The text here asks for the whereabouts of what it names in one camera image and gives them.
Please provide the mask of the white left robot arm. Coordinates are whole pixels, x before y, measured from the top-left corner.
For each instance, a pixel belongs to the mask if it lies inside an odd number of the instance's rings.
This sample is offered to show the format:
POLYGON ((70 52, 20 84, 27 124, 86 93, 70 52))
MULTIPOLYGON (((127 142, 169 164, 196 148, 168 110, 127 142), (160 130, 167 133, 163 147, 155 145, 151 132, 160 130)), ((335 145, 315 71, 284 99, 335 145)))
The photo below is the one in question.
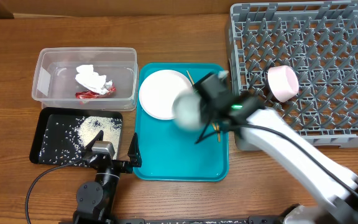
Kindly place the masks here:
POLYGON ((73 223, 119 223, 111 210, 120 175, 131 174, 133 168, 142 165, 137 134, 132 137, 127 155, 128 161, 115 160, 114 146, 103 141, 102 131, 86 145, 83 160, 96 170, 96 176, 77 190, 73 223))

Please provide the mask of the large white plate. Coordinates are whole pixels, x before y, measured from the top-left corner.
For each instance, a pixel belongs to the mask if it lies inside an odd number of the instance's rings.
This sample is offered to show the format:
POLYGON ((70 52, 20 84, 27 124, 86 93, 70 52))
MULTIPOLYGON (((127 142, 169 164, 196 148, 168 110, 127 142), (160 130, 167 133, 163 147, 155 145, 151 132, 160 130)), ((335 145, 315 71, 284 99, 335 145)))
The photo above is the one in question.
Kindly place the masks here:
POLYGON ((173 102, 180 94, 191 90, 191 82, 182 73, 159 70, 142 82, 139 90, 140 105, 153 118, 171 120, 174 118, 173 102))

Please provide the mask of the grey white bowl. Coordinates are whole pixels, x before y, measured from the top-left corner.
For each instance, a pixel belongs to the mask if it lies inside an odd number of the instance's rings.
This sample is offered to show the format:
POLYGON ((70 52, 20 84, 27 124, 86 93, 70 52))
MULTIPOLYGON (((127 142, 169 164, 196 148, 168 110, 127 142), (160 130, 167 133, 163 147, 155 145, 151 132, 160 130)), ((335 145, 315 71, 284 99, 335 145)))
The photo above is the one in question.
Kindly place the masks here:
POLYGON ((201 97, 195 92, 183 92, 173 102, 172 112, 175 124, 187 131, 196 131, 203 127, 201 117, 201 97))

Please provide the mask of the pink white bowl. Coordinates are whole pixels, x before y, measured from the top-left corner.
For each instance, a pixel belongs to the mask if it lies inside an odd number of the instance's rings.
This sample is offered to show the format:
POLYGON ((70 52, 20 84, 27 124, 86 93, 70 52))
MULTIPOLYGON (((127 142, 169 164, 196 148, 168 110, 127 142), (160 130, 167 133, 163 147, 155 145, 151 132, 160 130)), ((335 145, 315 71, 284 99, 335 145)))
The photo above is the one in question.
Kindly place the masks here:
POLYGON ((288 65, 269 68, 267 82, 273 96, 282 103, 290 100, 299 92, 298 78, 288 65))

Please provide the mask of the red sauce packet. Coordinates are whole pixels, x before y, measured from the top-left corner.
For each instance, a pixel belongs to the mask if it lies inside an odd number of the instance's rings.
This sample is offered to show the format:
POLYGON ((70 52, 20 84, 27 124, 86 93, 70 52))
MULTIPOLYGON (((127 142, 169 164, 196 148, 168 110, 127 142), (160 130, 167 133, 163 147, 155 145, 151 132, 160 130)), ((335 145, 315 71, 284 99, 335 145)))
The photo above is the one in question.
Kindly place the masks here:
POLYGON ((105 98, 112 95, 116 91, 116 87, 112 80, 106 82, 101 88, 101 93, 96 93, 91 90, 82 91, 75 93, 77 99, 94 99, 94 98, 105 98))

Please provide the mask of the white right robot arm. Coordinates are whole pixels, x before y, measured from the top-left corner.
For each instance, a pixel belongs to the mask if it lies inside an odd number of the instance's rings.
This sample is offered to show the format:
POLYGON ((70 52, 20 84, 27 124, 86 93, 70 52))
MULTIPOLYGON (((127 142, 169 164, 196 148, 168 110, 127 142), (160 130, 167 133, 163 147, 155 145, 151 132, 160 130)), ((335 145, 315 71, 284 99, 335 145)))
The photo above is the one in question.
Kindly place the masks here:
POLYGON ((298 205, 278 223, 358 223, 358 176, 325 156, 258 97, 235 95, 216 73, 194 84, 201 114, 239 136, 238 148, 255 146, 275 159, 313 196, 317 207, 298 205))

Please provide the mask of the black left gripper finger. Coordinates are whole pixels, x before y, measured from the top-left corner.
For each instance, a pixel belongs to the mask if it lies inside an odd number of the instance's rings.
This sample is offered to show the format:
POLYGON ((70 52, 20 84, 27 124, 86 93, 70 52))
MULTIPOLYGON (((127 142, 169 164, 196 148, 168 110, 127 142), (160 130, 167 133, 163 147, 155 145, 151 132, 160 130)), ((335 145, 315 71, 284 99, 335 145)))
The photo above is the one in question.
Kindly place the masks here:
POLYGON ((85 146, 85 152, 101 152, 98 145, 95 146, 97 141, 103 140, 103 131, 100 130, 97 135, 85 146))
POLYGON ((133 167, 141 167, 142 166, 142 158, 139 149, 139 140, 137 133, 134 133, 131 141, 131 145, 129 147, 127 153, 130 163, 133 167))

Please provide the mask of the wooden chopstick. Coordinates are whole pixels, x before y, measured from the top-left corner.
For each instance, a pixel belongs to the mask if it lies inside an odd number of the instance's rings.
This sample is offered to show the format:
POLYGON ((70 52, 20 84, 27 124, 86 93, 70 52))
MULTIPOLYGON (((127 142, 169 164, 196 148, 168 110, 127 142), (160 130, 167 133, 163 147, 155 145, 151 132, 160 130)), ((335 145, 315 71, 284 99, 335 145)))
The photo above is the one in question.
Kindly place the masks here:
POLYGON ((194 85, 195 83, 194 83, 194 81, 192 79, 192 76, 191 76, 190 72, 188 70, 186 70, 186 73, 188 75, 188 78, 190 79, 191 84, 194 85))
POLYGON ((218 142, 221 142, 221 134, 220 134, 219 124, 218 123, 212 123, 212 126, 213 126, 213 129, 215 130, 215 132, 217 134, 218 142))

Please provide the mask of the white napkin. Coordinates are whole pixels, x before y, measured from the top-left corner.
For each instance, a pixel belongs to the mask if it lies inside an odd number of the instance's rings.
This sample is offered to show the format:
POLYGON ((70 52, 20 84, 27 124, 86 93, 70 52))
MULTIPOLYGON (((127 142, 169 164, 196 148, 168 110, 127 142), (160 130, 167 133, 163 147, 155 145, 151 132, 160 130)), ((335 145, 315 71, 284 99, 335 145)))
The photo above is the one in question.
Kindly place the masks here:
POLYGON ((75 80, 88 90, 101 93, 101 88, 106 83, 106 76, 94 71, 93 65, 80 65, 76 68, 75 80))

